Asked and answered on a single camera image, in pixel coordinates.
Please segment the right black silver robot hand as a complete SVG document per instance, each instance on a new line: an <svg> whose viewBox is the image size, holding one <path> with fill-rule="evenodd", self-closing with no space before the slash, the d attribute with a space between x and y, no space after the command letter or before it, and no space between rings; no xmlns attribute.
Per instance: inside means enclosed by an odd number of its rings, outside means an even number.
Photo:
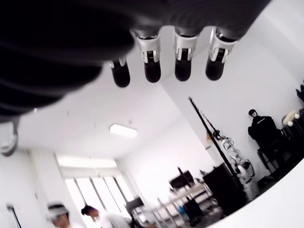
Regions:
<svg viewBox="0 0 304 228"><path fill-rule="evenodd" d="M130 83L126 56L137 43L146 79L161 77L160 29L175 29L175 76L186 81L199 34L212 27L205 73L222 76L228 55L267 0L3 0L0 3L0 153L11 156L22 115L93 82L103 63Z"/></svg>

